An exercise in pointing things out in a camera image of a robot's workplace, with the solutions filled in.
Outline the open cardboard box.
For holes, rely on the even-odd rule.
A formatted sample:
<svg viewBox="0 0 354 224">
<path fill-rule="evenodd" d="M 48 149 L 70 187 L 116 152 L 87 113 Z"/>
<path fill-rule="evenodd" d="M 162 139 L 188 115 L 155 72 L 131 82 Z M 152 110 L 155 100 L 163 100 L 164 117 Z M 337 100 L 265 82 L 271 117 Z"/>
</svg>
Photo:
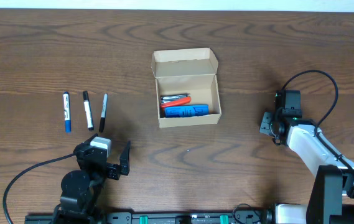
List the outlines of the open cardboard box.
<svg viewBox="0 0 354 224">
<path fill-rule="evenodd" d="M 210 48 L 158 50 L 152 54 L 156 82 L 157 119 L 160 128 L 217 124 L 221 117 L 218 92 L 218 60 Z M 161 97 L 187 94 L 188 105 L 207 105 L 208 114 L 167 118 Z"/>
</svg>

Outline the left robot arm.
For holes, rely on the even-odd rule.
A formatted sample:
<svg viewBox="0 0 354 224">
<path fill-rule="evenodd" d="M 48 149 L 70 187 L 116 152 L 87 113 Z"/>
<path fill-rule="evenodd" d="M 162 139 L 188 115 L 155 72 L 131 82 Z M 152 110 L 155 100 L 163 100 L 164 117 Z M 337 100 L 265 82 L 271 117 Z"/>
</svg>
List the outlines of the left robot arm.
<svg viewBox="0 0 354 224">
<path fill-rule="evenodd" d="M 61 181 L 60 204 L 54 210 L 51 223 L 106 223 L 105 212 L 96 206 L 107 179 L 119 180 L 130 171 L 127 142 L 119 157 L 119 164 L 107 162 L 111 153 L 111 140 L 94 134 L 77 145 L 73 154 L 78 170 L 69 172 Z"/>
</svg>

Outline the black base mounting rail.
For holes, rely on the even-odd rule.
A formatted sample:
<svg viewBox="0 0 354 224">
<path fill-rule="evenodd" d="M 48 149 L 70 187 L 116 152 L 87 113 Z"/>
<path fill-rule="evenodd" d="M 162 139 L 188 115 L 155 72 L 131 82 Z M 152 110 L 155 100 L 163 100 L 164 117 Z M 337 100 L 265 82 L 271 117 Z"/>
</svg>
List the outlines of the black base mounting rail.
<svg viewBox="0 0 354 224">
<path fill-rule="evenodd" d="M 129 213 L 113 212 L 107 214 L 109 224 L 175 224 L 175 223 L 274 223 L 272 212 L 266 210 L 237 210 L 232 212 L 204 213 Z"/>
</svg>

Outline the thin black permanent marker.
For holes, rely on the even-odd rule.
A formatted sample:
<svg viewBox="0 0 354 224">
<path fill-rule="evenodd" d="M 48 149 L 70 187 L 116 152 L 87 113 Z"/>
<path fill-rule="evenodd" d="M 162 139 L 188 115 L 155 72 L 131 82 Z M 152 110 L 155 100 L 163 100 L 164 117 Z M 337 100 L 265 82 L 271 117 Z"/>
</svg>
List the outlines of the thin black permanent marker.
<svg viewBox="0 0 354 224">
<path fill-rule="evenodd" d="M 108 104 L 108 94 L 105 93 L 103 97 L 103 104 L 102 104 L 101 116 L 100 116 L 100 127 L 99 127 L 100 133 L 102 133 L 105 128 L 107 104 Z"/>
</svg>

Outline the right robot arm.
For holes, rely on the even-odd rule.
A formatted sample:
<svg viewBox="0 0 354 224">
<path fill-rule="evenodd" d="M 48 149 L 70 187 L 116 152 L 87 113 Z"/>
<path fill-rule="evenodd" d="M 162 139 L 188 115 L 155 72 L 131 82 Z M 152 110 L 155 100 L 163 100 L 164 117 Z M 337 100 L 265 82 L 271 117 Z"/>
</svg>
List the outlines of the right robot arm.
<svg viewBox="0 0 354 224">
<path fill-rule="evenodd" d="M 294 151 L 315 177 L 307 205 L 277 204 L 265 223 L 354 223 L 354 162 L 302 118 L 300 91 L 277 91 L 275 110 L 264 113 L 259 132 Z"/>
</svg>

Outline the blue whiteboard marker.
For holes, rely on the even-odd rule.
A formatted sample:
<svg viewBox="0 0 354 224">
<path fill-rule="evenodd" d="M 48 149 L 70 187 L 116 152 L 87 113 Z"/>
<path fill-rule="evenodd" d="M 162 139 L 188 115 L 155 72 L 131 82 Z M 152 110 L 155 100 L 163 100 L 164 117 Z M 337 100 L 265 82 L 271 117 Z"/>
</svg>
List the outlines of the blue whiteboard marker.
<svg viewBox="0 0 354 224">
<path fill-rule="evenodd" d="M 64 110 L 65 132 L 70 133 L 72 131 L 71 120 L 70 120 L 70 96 L 67 91 L 63 94 L 63 110 Z"/>
</svg>

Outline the blue plastic rectangular block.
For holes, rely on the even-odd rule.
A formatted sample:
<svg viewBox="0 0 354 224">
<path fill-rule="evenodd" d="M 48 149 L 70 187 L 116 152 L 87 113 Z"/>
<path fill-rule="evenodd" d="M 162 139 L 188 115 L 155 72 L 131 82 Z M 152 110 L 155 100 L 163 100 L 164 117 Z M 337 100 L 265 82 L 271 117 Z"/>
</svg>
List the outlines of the blue plastic rectangular block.
<svg viewBox="0 0 354 224">
<path fill-rule="evenodd" d="M 186 118 L 209 115 L 208 105 L 171 106 L 164 110 L 166 118 Z"/>
</svg>

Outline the black whiteboard marker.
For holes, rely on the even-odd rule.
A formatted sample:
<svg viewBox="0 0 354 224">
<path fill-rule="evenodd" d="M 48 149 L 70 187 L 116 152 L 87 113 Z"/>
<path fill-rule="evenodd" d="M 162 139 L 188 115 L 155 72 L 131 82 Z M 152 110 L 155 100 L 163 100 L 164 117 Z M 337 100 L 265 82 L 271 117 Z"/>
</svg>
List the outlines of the black whiteboard marker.
<svg viewBox="0 0 354 224">
<path fill-rule="evenodd" d="M 85 109 L 85 114 L 86 114 L 87 127 L 88 127 L 88 130 L 92 131 L 92 130 L 94 130 L 94 124 L 93 124 L 93 118 L 92 118 L 92 114 L 91 114 L 89 95 L 88 95 L 87 91 L 83 92 L 83 104 L 84 104 L 84 109 Z"/>
</svg>

